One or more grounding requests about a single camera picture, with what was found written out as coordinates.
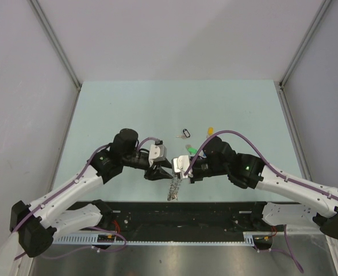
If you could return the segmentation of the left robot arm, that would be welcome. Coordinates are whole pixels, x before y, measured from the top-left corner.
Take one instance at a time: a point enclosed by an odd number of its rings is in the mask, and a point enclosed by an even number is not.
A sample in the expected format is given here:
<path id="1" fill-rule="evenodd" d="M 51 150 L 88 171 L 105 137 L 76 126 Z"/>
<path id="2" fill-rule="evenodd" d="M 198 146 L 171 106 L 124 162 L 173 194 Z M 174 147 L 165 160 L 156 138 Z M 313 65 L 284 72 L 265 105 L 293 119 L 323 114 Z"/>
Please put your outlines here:
<path id="1" fill-rule="evenodd" d="M 121 174 L 124 167 L 143 170 L 144 179 L 149 181 L 172 179 L 165 171 L 172 165 L 163 141 L 151 140 L 150 148 L 143 149 L 137 132 L 124 128 L 111 143 L 97 148 L 80 172 L 59 188 L 29 204 L 16 202 L 11 207 L 10 232 L 18 235 L 18 244 L 24 254 L 39 256 L 57 238 L 83 228 L 109 228 L 113 211 L 102 200 L 95 200 L 78 210 L 69 208 L 88 192 Z"/>

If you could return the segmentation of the metal disc with keyrings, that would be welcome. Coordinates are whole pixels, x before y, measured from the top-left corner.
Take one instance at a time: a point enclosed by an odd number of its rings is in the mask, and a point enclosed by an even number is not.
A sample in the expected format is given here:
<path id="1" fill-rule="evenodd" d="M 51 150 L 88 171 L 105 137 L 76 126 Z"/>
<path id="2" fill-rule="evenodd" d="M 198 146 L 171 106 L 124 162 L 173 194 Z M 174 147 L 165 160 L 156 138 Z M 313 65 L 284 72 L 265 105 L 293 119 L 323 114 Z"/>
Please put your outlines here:
<path id="1" fill-rule="evenodd" d="M 174 201 L 172 199 L 172 196 L 178 195 L 181 183 L 182 183 L 181 174 L 180 173 L 174 174 L 173 179 L 171 179 L 170 182 L 170 187 L 167 194 L 167 201 Z"/>

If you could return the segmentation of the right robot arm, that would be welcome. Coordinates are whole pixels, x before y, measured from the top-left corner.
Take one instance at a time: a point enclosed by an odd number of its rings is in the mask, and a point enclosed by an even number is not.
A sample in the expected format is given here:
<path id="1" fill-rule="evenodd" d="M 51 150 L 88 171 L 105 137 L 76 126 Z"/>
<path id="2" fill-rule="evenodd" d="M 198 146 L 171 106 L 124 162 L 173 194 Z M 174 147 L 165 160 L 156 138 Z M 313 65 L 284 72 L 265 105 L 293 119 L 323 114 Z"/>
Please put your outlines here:
<path id="1" fill-rule="evenodd" d="M 251 214 L 251 226 L 257 231 L 269 225 L 302 224 L 317 227 L 323 234 L 338 240 L 338 187 L 321 185 L 295 177 L 276 168 L 261 155 L 237 153 L 217 136 L 200 147 L 205 156 L 195 154 L 180 162 L 183 177 L 192 183 L 204 178 L 225 175 L 241 189 L 255 189 L 279 194 L 297 203 L 300 211 L 291 214 L 265 204 Z"/>

